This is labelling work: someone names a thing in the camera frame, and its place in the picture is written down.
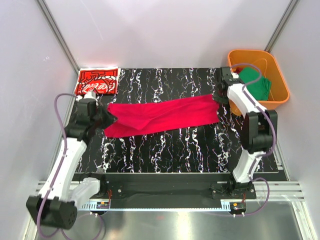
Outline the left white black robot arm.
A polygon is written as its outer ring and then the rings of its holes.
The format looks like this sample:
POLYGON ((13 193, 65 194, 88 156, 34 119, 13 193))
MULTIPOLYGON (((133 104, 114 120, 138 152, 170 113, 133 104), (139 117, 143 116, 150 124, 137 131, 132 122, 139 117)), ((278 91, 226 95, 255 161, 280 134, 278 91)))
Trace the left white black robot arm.
POLYGON ((77 97, 77 112, 67 126, 62 127, 62 141, 52 170, 37 195, 31 195, 26 207, 37 228, 42 226, 69 230, 78 210, 91 197, 103 196, 107 180, 103 173, 89 173, 73 190, 70 186, 80 158, 97 130, 104 130, 117 121, 97 101, 94 92, 77 97))

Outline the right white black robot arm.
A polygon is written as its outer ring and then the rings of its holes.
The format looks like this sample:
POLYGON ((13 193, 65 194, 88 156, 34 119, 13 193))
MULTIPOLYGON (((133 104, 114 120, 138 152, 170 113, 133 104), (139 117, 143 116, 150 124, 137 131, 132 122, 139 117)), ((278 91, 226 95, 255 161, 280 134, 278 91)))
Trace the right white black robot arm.
POLYGON ((253 193, 254 172, 263 157, 273 153, 277 141, 278 114, 262 106, 249 92, 247 84, 225 66, 218 70, 216 101, 232 101, 243 116, 240 133, 242 152, 236 167, 219 194, 243 198, 253 193))

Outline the crimson red polo shirt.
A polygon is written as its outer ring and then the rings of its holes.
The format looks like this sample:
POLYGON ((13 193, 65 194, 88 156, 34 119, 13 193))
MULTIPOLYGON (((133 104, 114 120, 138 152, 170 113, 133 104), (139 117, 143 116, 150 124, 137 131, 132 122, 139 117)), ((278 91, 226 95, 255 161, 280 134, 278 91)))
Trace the crimson red polo shirt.
POLYGON ((212 95, 158 103, 111 103, 107 110, 117 121, 104 130, 108 138, 124 138, 219 122, 219 104, 212 95))

